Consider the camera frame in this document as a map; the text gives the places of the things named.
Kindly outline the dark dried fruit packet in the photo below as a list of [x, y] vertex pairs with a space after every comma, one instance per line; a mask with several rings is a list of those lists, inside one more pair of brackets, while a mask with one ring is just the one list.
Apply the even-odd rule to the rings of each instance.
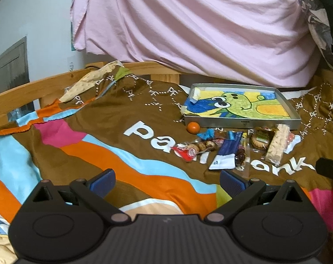
[[236, 169], [244, 171], [250, 163], [250, 145], [248, 138], [242, 138], [235, 155]]

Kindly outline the light blue candy wrapper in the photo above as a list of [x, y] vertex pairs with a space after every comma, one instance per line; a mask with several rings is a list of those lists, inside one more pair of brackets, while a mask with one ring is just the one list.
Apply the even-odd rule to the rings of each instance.
[[208, 128], [205, 132], [198, 133], [197, 136], [203, 141], [212, 140], [215, 138], [215, 130]]

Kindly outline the pink sausage white packet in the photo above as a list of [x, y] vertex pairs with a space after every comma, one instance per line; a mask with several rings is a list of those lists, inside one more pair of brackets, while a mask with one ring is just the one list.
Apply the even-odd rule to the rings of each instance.
[[294, 147], [301, 142], [301, 136], [293, 134], [292, 132], [289, 133], [288, 138], [287, 138], [287, 147], [284, 150], [284, 153], [289, 154], [292, 152]]

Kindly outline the pink bed sheet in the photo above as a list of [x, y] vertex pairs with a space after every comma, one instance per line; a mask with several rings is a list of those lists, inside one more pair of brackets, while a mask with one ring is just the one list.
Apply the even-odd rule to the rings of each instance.
[[282, 88], [321, 54], [297, 0], [72, 0], [73, 46], [119, 61]]

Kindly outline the small orange mandarin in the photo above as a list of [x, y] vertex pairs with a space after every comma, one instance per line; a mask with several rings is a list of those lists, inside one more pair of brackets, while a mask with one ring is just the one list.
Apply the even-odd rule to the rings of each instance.
[[186, 129], [188, 133], [196, 135], [200, 132], [201, 127], [197, 122], [189, 122], [186, 126]]

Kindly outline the dark blue snack packet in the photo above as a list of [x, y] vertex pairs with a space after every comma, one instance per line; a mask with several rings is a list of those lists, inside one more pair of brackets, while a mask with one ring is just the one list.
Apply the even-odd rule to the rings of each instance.
[[235, 156], [238, 151], [243, 132], [229, 131], [217, 155], [209, 166], [209, 170], [234, 169]]

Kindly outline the silver metal tray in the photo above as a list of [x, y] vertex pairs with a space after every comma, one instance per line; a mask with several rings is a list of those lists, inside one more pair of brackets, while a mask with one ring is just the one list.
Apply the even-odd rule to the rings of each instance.
[[255, 85], [194, 83], [181, 106], [186, 124], [203, 128], [273, 128], [277, 124], [298, 129], [298, 112], [278, 89]]

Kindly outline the brown patterned blanket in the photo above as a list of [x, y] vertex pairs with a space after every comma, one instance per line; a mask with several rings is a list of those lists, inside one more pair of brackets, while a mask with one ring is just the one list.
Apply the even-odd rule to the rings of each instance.
[[[107, 201], [131, 216], [205, 216], [229, 201], [219, 172], [209, 170], [215, 153], [186, 162], [172, 150], [194, 140], [180, 113], [186, 97], [172, 83], [136, 75], [115, 81], [108, 73], [70, 103], [0, 130], [0, 234], [39, 181], [66, 185], [106, 169], [117, 179]], [[333, 73], [319, 72], [291, 103], [302, 119], [301, 142], [278, 166], [251, 153], [248, 175], [270, 185], [297, 181], [333, 232], [333, 180], [315, 171], [317, 159], [333, 159]]]

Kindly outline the red cookie snack packet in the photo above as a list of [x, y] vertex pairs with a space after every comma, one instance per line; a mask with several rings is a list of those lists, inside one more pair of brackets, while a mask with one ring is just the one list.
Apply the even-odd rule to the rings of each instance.
[[172, 147], [172, 150], [177, 153], [182, 159], [187, 162], [192, 161], [197, 155], [214, 151], [218, 145], [214, 141], [199, 141], [190, 144], [177, 144]]

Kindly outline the rice puff bar packet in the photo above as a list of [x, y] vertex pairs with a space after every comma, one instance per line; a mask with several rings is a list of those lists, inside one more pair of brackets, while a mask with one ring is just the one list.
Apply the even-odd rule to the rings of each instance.
[[290, 134], [290, 127], [285, 124], [278, 124], [272, 141], [267, 149], [265, 161], [278, 166], [282, 160], [284, 150], [287, 147], [287, 140]]

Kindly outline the colourful drawing paper liner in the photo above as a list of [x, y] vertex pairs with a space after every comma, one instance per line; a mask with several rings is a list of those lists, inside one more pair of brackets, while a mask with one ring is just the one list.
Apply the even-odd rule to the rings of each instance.
[[203, 90], [195, 88], [182, 113], [199, 117], [289, 119], [289, 113], [270, 91]]

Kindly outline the round biscuit clear packet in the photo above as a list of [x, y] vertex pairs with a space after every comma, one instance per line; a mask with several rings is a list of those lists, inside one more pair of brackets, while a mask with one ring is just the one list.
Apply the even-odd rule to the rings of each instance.
[[255, 128], [250, 143], [256, 150], [267, 150], [273, 139], [275, 131], [269, 128]]

